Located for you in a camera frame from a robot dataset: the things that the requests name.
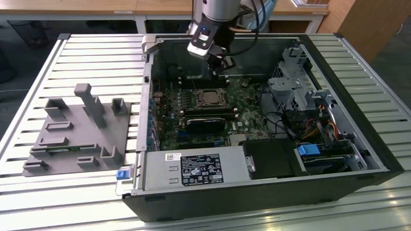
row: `white sticker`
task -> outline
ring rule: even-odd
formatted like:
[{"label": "white sticker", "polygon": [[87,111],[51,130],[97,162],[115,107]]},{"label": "white sticker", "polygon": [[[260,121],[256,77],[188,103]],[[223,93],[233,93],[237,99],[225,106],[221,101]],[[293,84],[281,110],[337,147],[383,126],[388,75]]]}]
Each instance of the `white sticker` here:
[{"label": "white sticker", "polygon": [[115,13],[133,13],[132,11],[115,11]]},{"label": "white sticker", "polygon": [[167,153],[165,154],[165,161],[180,160],[180,157],[181,157],[180,153]]},{"label": "white sticker", "polygon": [[223,175],[213,175],[213,176],[209,176],[209,179],[221,179],[223,178]]}]

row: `motherboard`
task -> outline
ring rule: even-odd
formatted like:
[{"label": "motherboard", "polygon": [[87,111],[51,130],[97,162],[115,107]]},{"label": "motherboard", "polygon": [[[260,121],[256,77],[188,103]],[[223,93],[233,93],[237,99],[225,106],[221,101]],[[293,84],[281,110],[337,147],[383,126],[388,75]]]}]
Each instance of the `motherboard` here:
[{"label": "motherboard", "polygon": [[185,78],[164,89],[159,81],[153,98],[160,150],[236,146],[269,138],[257,103],[260,86],[243,76]]}]

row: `wooden desk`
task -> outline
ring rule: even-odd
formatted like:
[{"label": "wooden desk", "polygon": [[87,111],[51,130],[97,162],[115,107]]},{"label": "wooden desk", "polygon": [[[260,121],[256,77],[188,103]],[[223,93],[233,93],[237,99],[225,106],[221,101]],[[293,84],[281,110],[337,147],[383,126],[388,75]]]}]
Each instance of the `wooden desk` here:
[{"label": "wooden desk", "polygon": [[6,20],[133,20],[137,0],[0,0]]},{"label": "wooden desk", "polygon": [[[289,0],[277,0],[269,20],[309,21],[307,33],[316,33],[324,15],[323,8],[296,8]],[[139,33],[147,33],[147,20],[191,20],[191,0],[137,0],[136,25]]]}]

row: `barcode sticker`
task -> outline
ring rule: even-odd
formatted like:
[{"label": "barcode sticker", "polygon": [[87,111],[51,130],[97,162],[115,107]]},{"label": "barcode sticker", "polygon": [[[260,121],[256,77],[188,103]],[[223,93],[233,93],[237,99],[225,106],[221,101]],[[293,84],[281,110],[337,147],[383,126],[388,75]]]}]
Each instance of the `barcode sticker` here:
[{"label": "barcode sticker", "polygon": [[180,157],[181,157],[180,153],[167,153],[165,161],[180,160]]}]

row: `desk leg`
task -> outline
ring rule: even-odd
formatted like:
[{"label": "desk leg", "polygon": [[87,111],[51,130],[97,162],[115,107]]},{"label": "desk leg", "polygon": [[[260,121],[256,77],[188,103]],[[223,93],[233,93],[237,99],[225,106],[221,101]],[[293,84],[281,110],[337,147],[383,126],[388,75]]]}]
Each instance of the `desk leg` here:
[{"label": "desk leg", "polygon": [[323,21],[324,16],[323,15],[317,15],[313,17],[313,19],[311,20],[307,30],[305,30],[305,34],[315,34],[316,31],[319,30],[321,21]]},{"label": "desk leg", "polygon": [[145,19],[147,19],[145,15],[135,15],[135,22],[139,34],[147,34]]}]

